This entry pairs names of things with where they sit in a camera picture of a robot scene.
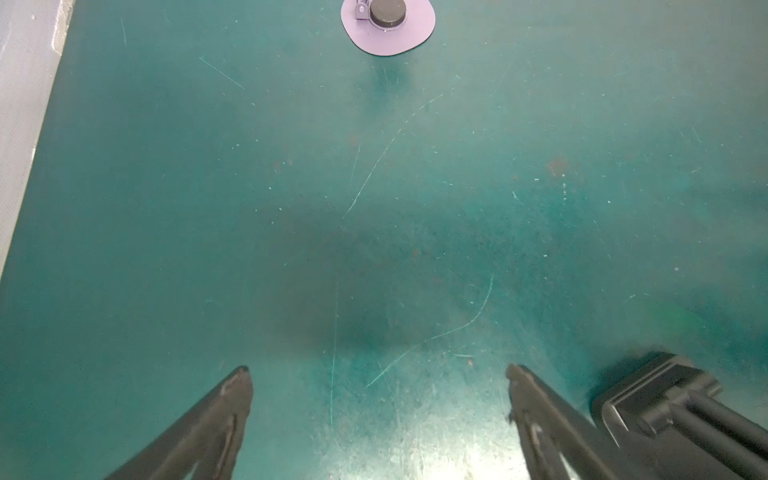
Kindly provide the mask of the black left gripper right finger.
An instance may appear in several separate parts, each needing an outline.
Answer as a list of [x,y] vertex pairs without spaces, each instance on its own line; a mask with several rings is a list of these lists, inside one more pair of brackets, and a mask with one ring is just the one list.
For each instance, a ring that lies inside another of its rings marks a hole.
[[628,479],[630,466],[598,430],[523,365],[507,367],[510,421],[532,479]]

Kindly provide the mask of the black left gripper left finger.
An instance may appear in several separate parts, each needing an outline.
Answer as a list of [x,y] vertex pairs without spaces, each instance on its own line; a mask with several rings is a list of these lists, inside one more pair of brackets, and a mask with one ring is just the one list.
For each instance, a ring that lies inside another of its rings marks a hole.
[[239,366],[110,479],[230,479],[253,399]]

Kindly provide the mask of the black folding stand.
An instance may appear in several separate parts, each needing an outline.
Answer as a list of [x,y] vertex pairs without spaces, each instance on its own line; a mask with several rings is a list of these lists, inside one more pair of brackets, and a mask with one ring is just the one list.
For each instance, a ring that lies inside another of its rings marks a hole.
[[591,414],[660,479],[765,479],[767,430],[722,404],[721,392],[690,359],[660,353],[601,392]]

